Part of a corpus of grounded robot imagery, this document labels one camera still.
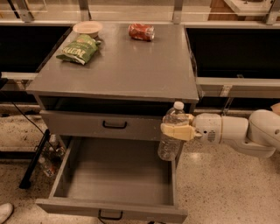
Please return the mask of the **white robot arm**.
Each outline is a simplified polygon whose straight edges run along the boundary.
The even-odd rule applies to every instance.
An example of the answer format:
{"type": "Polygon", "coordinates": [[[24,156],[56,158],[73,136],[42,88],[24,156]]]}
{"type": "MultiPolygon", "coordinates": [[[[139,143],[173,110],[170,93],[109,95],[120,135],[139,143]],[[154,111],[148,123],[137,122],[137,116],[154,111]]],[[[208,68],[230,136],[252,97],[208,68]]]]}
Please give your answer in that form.
{"type": "Polygon", "coordinates": [[[164,135],[203,144],[227,144],[235,151],[269,158],[280,150],[280,115],[265,109],[249,118],[203,113],[182,124],[161,124],[164,135]]]}

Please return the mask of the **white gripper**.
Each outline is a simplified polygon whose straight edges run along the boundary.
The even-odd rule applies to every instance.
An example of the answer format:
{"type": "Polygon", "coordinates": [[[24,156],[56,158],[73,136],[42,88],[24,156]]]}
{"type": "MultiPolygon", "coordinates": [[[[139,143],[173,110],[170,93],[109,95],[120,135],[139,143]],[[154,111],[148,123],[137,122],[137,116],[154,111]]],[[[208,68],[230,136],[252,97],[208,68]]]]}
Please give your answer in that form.
{"type": "Polygon", "coordinates": [[[221,140],[221,116],[203,113],[200,115],[186,114],[187,125],[169,125],[162,123],[160,129],[168,137],[191,141],[196,138],[202,144],[218,144],[221,140]]]}

